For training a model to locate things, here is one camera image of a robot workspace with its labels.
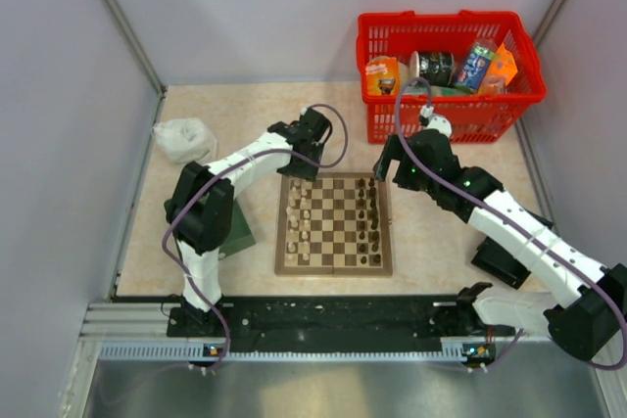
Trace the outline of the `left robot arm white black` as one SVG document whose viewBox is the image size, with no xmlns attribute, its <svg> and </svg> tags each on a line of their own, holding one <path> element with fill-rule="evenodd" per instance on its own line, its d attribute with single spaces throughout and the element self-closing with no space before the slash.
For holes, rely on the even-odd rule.
<svg viewBox="0 0 627 418">
<path fill-rule="evenodd" d="M 181 309 L 199 335 L 211 336 L 221 327 L 222 314 L 216 307 L 222 297 L 219 249 L 231 232 L 237 197 L 273 173 L 315 180 L 333 132 L 322 109 L 333 108 L 306 107 L 297 119 L 272 124 L 230 156 L 207 164 L 191 162 L 181 170 L 172 196 L 164 203 L 169 227 L 162 248 L 183 272 Z"/>
</svg>

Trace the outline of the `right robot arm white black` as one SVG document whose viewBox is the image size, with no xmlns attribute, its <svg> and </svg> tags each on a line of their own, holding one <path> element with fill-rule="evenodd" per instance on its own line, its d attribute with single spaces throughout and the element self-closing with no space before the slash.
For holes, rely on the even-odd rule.
<svg viewBox="0 0 627 418">
<path fill-rule="evenodd" d="M 607 267 L 577 251 L 488 171 L 460 165 L 443 116 L 426 108 L 420 122 L 422 129 L 409 138 L 388 136 L 373 168 L 375 179 L 385 179 L 391 162 L 398 162 L 395 184 L 426 193 L 440 209 L 485 234 L 547 289 L 520 294 L 475 285 L 471 302 L 457 312 L 460 329 L 477 336 L 491 325 L 504 325 L 545 335 L 582 361 L 591 361 L 616 334 L 625 334 L 625 265 Z"/>
</svg>

